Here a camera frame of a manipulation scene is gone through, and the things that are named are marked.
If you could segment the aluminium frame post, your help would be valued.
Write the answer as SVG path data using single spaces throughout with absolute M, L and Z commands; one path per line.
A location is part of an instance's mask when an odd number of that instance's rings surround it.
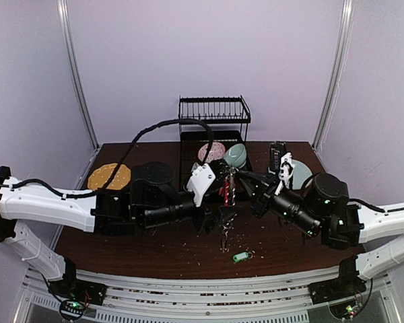
M 318 122 L 314 141 L 312 143 L 313 149 L 317 153 L 323 150 L 323 144 L 326 141 L 329 127 L 331 125 L 332 117 L 334 114 L 337 96 L 339 94 L 339 83 L 341 74 L 345 67 L 347 52 L 349 48 L 349 41 L 352 28 L 352 19 L 354 15 L 355 1 L 344 0 L 341 19 L 339 25 L 339 33 L 337 37 L 337 46 L 335 50 L 333 66 L 331 69 L 331 76 L 321 112 L 321 117 Z
M 57 1 L 57 9 L 59 20 L 61 24 L 61 29 L 64 37 L 65 47 L 67 51 L 67 59 L 69 62 L 69 67 L 71 71 L 71 81 L 73 84 L 73 88 L 75 91 L 75 96 L 77 99 L 77 104 L 79 110 L 81 112 L 81 116 L 83 119 L 83 125 L 87 131 L 90 144 L 93 150 L 97 150 L 100 147 L 97 136 L 95 134 L 94 125 L 92 122 L 92 118 L 90 116 L 86 97 L 83 90 L 83 84 L 81 82 L 81 75 L 79 72 L 79 67 L 77 64 L 77 57 L 75 52 L 75 47 L 73 43 L 73 35 L 71 31 L 71 22 L 69 18 L 69 8 L 68 1 L 66 0 L 58 0 Z

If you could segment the green tag key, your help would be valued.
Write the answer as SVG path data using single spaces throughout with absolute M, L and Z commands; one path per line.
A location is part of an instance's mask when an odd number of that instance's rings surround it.
M 251 258 L 253 258 L 254 255 L 255 255 L 254 252 L 251 250 L 239 252 L 233 255 L 232 260 L 235 264 L 237 264 L 239 262 L 250 260 Z

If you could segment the large grey red keyring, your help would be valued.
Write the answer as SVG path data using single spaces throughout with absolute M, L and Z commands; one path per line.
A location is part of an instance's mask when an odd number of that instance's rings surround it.
M 236 204 L 235 197 L 236 197 L 236 184 L 235 184 L 235 168 L 230 168 L 226 177 L 224 178 L 224 187 L 220 190 L 224 196 L 224 205 L 226 206 L 234 206 Z M 222 239 L 221 239 L 221 247 L 220 250 L 222 253 L 229 252 L 228 247 L 228 236 L 229 231 L 231 230 L 222 231 Z

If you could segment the left aluminium frame post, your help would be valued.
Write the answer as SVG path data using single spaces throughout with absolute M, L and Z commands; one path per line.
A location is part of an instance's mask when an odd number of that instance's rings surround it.
M 95 134 L 94 125 L 92 122 L 92 118 L 90 116 L 86 97 L 83 90 L 83 84 L 81 82 L 81 75 L 79 72 L 79 67 L 77 64 L 77 57 L 75 52 L 75 47 L 73 43 L 73 35 L 71 31 L 71 22 L 69 18 L 69 8 L 68 1 L 66 0 L 58 0 L 57 1 L 57 9 L 59 20 L 61 24 L 61 29 L 64 37 L 65 47 L 67 51 L 67 59 L 69 62 L 69 67 L 71 71 L 71 81 L 73 84 L 73 88 L 75 91 L 75 96 L 77 99 L 77 104 L 79 110 L 81 112 L 81 116 L 83 119 L 83 125 L 87 131 L 90 144 L 93 150 L 97 150 L 100 147 L 97 136 Z

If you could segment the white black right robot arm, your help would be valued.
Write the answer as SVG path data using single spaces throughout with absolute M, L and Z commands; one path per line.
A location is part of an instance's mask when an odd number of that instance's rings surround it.
M 303 193 L 285 186 L 273 174 L 239 171 L 238 180 L 251 203 L 253 215 L 276 214 L 297 227 L 305 237 L 319 236 L 321 243 L 345 250 L 373 240 L 392 240 L 373 251 L 343 260 L 332 292 L 347 296 L 358 281 L 367 281 L 404 262 L 404 203 L 377 207 L 349 197 L 347 184 L 328 173 L 306 180 Z

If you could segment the yellow dotted plate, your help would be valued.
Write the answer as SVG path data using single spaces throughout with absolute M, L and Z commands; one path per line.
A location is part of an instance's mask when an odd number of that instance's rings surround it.
M 102 188 L 112 175 L 117 163 L 105 164 L 95 169 L 88 178 L 88 189 L 97 190 Z M 131 181 L 131 169 L 126 165 L 121 165 L 114 176 L 112 182 L 108 185 L 109 190 L 121 190 Z

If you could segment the right aluminium frame post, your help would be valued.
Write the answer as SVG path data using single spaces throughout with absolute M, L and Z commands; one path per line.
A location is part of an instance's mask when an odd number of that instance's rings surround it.
M 352 28 L 352 19 L 354 15 L 355 1 L 344 0 L 341 19 L 339 25 L 339 33 L 337 37 L 337 46 L 335 50 L 333 66 L 331 69 L 331 76 L 321 112 L 321 117 L 318 122 L 314 141 L 312 143 L 313 149 L 317 153 L 323 150 L 323 144 L 326 141 L 329 127 L 331 125 L 332 117 L 334 114 L 337 96 L 339 94 L 339 83 L 341 74 L 345 67 L 347 52 L 349 48 L 349 41 Z

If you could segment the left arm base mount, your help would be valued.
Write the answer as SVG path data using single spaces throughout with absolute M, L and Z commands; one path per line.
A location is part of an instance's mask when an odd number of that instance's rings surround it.
M 102 306 L 107 286 L 101 283 L 76 280 L 70 286 L 61 281 L 47 281 L 48 292 L 59 302 L 59 314 L 66 321 L 81 319 L 90 305 Z

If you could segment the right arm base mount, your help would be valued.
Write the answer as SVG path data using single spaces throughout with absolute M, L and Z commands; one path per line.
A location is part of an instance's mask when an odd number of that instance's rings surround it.
M 311 283 L 308 292 L 314 305 L 326 303 L 330 314 L 338 320 L 351 320 L 364 308 L 365 281 L 340 278 Z

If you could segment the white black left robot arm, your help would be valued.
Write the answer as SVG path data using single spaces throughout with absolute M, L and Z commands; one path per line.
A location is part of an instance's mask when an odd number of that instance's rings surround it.
M 69 299 L 83 293 L 75 265 L 47 247 L 27 226 L 37 221 L 73 227 L 101 236 L 129 236 L 136 231 L 191 221 L 197 231 L 225 228 L 238 211 L 226 203 L 210 211 L 203 199 L 218 191 L 224 176 L 208 164 L 198 166 L 184 191 L 173 187 L 174 170 L 162 162 L 136 166 L 120 176 L 122 188 L 56 190 L 41 180 L 19 181 L 0 167 L 0 243 L 35 267 Z

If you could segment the light blue flower plate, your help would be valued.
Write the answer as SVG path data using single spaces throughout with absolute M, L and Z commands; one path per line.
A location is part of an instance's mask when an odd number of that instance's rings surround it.
M 294 166 L 294 170 L 292 172 L 292 177 L 289 179 L 289 182 L 288 182 L 288 184 L 289 184 L 288 189 L 300 190 L 304 181 L 307 178 L 312 176 L 312 172 L 306 164 L 304 164 L 300 161 L 293 160 L 292 164 L 295 166 Z M 283 170 L 285 170 L 286 174 L 288 174 L 289 168 L 290 168 L 289 166 L 283 167 Z M 268 172 L 270 174 L 275 174 L 276 177 L 278 177 L 279 171 L 272 170 L 270 167 L 268 167 Z M 282 188 L 286 188 L 286 186 L 285 186 L 285 184 L 282 184 L 282 182 L 280 182 L 280 190 Z

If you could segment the green celadon bowl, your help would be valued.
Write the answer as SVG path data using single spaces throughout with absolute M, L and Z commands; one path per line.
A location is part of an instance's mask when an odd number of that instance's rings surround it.
M 247 152 L 242 143 L 237 143 L 229 148 L 224 155 L 224 160 L 229 166 L 243 168 L 246 164 Z

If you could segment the pink patterned bowl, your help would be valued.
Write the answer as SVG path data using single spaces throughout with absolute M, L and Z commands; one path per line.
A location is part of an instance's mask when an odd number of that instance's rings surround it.
M 198 151 L 198 158 L 200 161 L 203 161 L 205 154 L 207 153 L 208 143 L 204 144 Z M 207 163 L 210 163 L 214 160 L 222 159 L 225 155 L 226 148 L 223 143 L 214 141 L 211 149 L 208 153 L 208 157 L 206 159 Z

